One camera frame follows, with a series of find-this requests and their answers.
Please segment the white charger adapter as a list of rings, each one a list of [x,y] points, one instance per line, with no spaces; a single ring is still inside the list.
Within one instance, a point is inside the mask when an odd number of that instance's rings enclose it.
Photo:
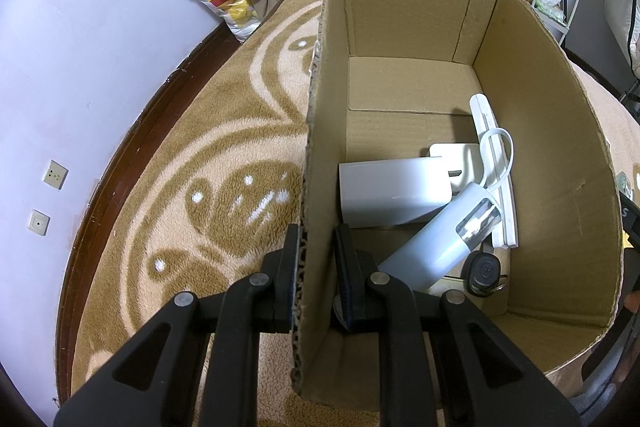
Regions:
[[[428,155],[442,158],[454,195],[470,183],[482,181],[483,164],[477,143],[434,143],[428,149]]]

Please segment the white bar device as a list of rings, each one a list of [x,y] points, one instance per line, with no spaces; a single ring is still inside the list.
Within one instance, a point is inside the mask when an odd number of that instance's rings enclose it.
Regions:
[[[486,95],[472,95],[470,109],[484,169],[480,185],[494,196],[502,212],[501,225],[491,233],[492,246],[513,249],[518,247],[518,220],[511,180],[513,141],[510,134],[497,132],[497,118]]]

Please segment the cardboard box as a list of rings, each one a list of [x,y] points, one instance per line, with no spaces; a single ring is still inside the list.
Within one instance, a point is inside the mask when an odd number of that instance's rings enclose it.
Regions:
[[[378,408],[378,340],[331,324],[330,245],[341,165],[392,160],[369,183],[458,193],[510,179],[490,238],[499,290],[480,307],[558,381],[614,322],[622,219],[611,153],[577,72],[524,0],[323,0],[308,109],[293,386],[304,399]]]

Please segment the black car key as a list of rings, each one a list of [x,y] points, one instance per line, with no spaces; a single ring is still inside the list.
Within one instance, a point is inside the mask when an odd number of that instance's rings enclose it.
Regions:
[[[473,251],[462,268],[465,290],[474,297],[488,298],[506,286],[508,277],[501,272],[501,263],[494,254]]]

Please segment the white duvet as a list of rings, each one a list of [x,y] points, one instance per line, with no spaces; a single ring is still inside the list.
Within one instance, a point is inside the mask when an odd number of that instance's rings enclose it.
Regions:
[[[604,0],[604,14],[631,72],[639,77],[639,0]]]

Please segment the wall socket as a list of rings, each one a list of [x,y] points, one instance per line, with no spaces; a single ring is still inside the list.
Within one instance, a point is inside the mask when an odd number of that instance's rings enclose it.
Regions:
[[[29,231],[34,232],[39,236],[45,236],[47,234],[50,225],[50,217],[45,213],[33,209],[30,212],[27,228]]]
[[[51,159],[42,181],[50,187],[55,188],[55,190],[61,190],[67,175],[68,169]]]

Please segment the beige floral carpet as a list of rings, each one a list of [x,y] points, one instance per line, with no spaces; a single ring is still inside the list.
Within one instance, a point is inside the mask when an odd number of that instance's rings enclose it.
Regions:
[[[72,388],[84,384],[179,291],[207,296],[256,271],[296,222],[303,194],[309,67],[330,49],[326,113],[346,161],[423,155],[469,142],[469,98],[500,121],[546,132],[546,153],[519,147],[515,184],[562,182],[551,211],[521,210],[518,278],[488,310],[564,391],[582,349],[612,319],[622,267],[582,198],[608,143],[612,173],[639,171],[639,126],[583,70],[566,75],[520,0],[284,0],[213,75],[125,202],[79,326]]]

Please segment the lower wall socket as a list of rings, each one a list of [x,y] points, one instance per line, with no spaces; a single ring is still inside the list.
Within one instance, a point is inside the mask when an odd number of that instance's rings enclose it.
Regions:
[[[45,236],[47,234],[50,225],[50,217],[45,213],[33,209],[30,212],[27,228],[29,231],[34,232],[39,236]]]

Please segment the white rectangular power bank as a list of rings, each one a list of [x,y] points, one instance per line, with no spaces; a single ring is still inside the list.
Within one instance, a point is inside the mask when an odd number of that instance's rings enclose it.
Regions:
[[[424,222],[452,199],[439,157],[345,162],[338,186],[343,221],[354,229]]]

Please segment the upper wall socket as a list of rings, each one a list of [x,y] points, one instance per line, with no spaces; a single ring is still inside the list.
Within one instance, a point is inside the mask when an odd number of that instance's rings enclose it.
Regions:
[[[42,181],[50,187],[55,188],[55,190],[61,190],[67,175],[68,169],[51,159]]]

